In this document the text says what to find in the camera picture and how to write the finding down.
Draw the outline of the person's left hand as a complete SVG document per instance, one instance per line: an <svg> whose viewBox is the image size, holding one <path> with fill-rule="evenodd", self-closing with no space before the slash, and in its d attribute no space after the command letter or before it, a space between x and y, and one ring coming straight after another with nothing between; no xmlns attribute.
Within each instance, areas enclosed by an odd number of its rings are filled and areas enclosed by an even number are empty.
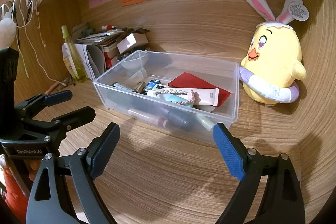
<svg viewBox="0 0 336 224"><path fill-rule="evenodd" d="M3 170L5 170L9 175L14 176L9 164L7 163L7 159L4 154L1 154L1 167ZM35 177L37 175L38 169L41 166L41 160L26 160L25 161L25 166L27 170L29 171L29 179L31 181L35 180Z"/></svg>

